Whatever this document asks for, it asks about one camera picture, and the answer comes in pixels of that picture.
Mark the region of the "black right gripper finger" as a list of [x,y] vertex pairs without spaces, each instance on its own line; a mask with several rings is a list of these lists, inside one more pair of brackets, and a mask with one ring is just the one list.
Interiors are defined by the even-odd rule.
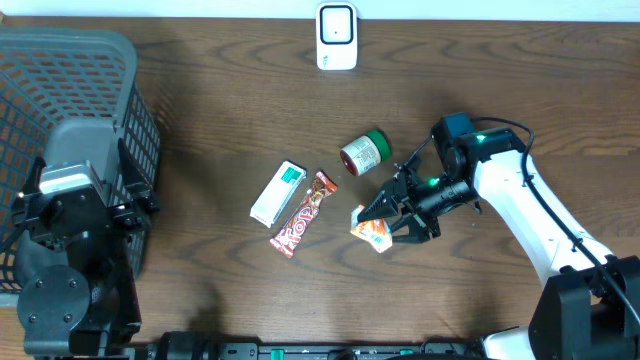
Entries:
[[390,227],[394,243],[421,244],[429,241],[430,229],[418,215],[406,214]]
[[357,220],[367,222],[398,215],[399,204],[406,197],[406,185],[397,179],[385,182],[372,203],[362,210]]

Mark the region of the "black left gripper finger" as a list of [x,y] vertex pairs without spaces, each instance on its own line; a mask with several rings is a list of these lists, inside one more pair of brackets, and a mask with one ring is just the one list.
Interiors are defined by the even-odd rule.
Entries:
[[123,139],[118,140],[118,153],[125,189],[146,213],[158,212],[160,208],[153,186],[137,167],[137,162],[131,156]]
[[33,161],[31,171],[26,179],[25,184],[22,187],[23,195],[33,195],[40,192],[39,184],[43,169],[46,167],[46,162],[42,157],[36,157]]

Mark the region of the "orange snack packet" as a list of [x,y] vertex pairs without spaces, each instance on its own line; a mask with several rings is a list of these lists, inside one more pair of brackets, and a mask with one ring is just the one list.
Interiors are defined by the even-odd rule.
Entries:
[[392,247],[392,232],[384,219],[359,222],[358,216],[365,209],[359,205],[351,213],[350,233],[369,243],[378,253],[383,253]]

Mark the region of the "green lid jar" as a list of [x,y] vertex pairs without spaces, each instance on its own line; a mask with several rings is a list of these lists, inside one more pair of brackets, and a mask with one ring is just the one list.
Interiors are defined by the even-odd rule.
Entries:
[[377,129],[345,145],[340,157],[349,173],[361,176],[391,157],[391,147],[385,135]]

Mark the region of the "red chocolate bar wrapper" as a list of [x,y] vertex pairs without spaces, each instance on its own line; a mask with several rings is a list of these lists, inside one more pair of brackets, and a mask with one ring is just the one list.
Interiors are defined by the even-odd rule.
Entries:
[[337,189],[338,186],[324,171],[317,171],[303,200],[280,231],[270,239],[270,244],[287,258],[292,258],[309,225],[318,216],[322,201]]

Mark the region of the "white green box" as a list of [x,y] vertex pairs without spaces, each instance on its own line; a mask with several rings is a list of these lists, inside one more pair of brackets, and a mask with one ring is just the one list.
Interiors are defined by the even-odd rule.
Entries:
[[250,216],[270,228],[306,175],[304,168],[290,161],[283,161],[251,207]]

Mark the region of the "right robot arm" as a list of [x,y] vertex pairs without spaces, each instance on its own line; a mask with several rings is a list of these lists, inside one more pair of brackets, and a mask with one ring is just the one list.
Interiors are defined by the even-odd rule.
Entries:
[[619,258],[592,237],[539,175],[531,140],[517,123],[495,119],[477,129],[466,113],[431,129],[444,172],[421,179],[418,155],[399,165],[354,224],[393,218],[406,229],[397,243],[425,243],[440,234],[440,216],[486,201],[525,251],[543,288],[526,327],[501,330],[467,345],[465,358],[636,359],[639,356],[639,259]]

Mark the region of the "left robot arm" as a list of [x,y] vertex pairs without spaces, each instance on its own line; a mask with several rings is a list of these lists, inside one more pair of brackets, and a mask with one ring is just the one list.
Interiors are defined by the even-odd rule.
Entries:
[[37,158],[12,205],[14,244],[26,237],[29,267],[17,314],[24,349],[36,359],[118,355],[141,326],[129,249],[159,207],[152,185],[118,141],[128,200],[111,204],[89,162]]

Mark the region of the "grey plastic shopping basket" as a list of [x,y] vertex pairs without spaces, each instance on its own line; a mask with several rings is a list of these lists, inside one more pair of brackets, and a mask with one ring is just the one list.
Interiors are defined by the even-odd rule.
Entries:
[[155,192],[161,136],[136,84],[137,54],[105,30],[1,29],[1,237],[36,157],[88,160],[111,204],[128,200],[117,143],[123,139]]

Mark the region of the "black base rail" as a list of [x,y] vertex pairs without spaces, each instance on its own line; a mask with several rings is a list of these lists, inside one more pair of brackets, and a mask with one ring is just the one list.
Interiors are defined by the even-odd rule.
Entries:
[[266,343],[257,338],[172,331],[121,350],[123,359],[202,360],[377,360],[484,359],[477,341],[431,337],[418,343]]

